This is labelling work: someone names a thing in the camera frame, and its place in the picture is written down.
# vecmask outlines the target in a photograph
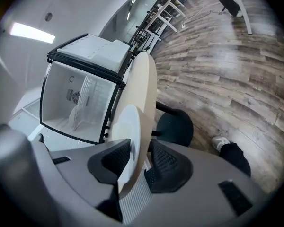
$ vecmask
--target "mini dishwasher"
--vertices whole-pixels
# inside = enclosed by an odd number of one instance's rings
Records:
[[[90,34],[50,51],[41,92],[40,123],[73,139],[104,142],[130,58],[127,44]]]

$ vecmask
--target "black frame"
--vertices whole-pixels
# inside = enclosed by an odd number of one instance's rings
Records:
[[[61,132],[59,130],[56,130],[56,129],[54,129],[54,128],[52,128],[52,127],[50,127],[47,124],[42,122],[42,104],[43,104],[44,88],[45,88],[47,76],[48,76],[48,73],[50,71],[50,68],[51,68],[52,64],[50,64],[47,67],[47,70],[46,70],[46,73],[45,73],[45,76],[44,76],[44,79],[43,79],[43,83],[42,83],[42,90],[41,90],[41,97],[40,97],[39,118],[40,118],[40,124],[45,126],[48,129],[50,129],[50,130],[53,130],[53,131],[55,131],[55,132],[57,132],[57,133],[59,133],[61,135],[70,137],[70,138],[75,139],[75,140],[79,140],[79,141],[83,141],[83,142],[86,142],[86,143],[97,145],[97,144],[101,144],[101,143],[105,142],[104,141],[104,136],[105,136],[105,130],[107,128],[107,122],[108,122],[108,119],[109,119],[109,117],[111,115],[112,107],[114,105],[115,98],[117,96],[118,90],[119,89],[123,89],[124,85],[123,85],[123,81],[122,80],[123,80],[124,74],[125,74],[125,72],[126,72],[126,70],[128,68],[128,64],[131,61],[132,52],[130,50],[128,51],[127,56],[126,56],[124,62],[122,63],[122,66],[121,66],[121,68],[120,68],[118,73],[113,72],[111,70],[108,70],[108,69],[106,69],[104,67],[101,67],[101,66],[99,66],[97,64],[81,60],[81,59],[76,58],[74,56],[70,56],[70,55],[66,55],[66,54],[61,53],[61,52],[57,52],[57,49],[62,48],[64,46],[68,45],[69,43],[72,43],[73,41],[76,41],[76,40],[78,40],[80,38],[83,38],[83,37],[85,37],[87,35],[88,34],[80,35],[80,36],[78,36],[78,37],[76,37],[74,39],[71,39],[71,40],[69,40],[69,41],[59,45],[58,47],[56,47],[53,50],[51,50],[47,54],[47,57],[48,57],[48,59],[51,59],[51,61],[48,61],[49,63],[52,63],[53,61],[57,61],[57,62],[66,64],[66,65],[75,67],[77,69],[80,69],[82,71],[88,72],[90,74],[96,75],[98,77],[101,77],[103,79],[106,79],[106,80],[111,81],[111,82],[116,84],[115,88],[114,88],[114,91],[113,91],[113,94],[112,94],[112,97],[110,99],[110,102],[108,104],[108,108],[107,108],[107,111],[106,111],[106,114],[105,114],[105,117],[104,117],[104,121],[103,121],[103,125],[102,125],[102,129],[101,129],[101,133],[100,133],[98,142],[93,142],[93,141],[90,141],[90,140],[85,140],[85,139],[81,139],[81,138],[78,138],[78,137],[71,136],[71,135],[63,133],[63,132]]]

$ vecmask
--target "black round base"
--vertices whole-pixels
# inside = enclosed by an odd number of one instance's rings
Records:
[[[193,123],[187,113],[180,109],[175,111],[177,115],[164,113],[159,119],[156,131],[160,133],[160,136],[157,136],[157,139],[189,146],[194,135]]]

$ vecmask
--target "sneaker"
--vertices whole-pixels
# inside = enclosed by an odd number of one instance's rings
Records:
[[[236,17],[243,17],[243,13],[242,13],[242,11],[241,11],[241,10],[239,10],[239,11],[238,11],[238,13],[237,13]]]
[[[229,144],[229,140],[222,136],[215,136],[212,138],[213,147],[217,151],[221,151],[223,145]]]

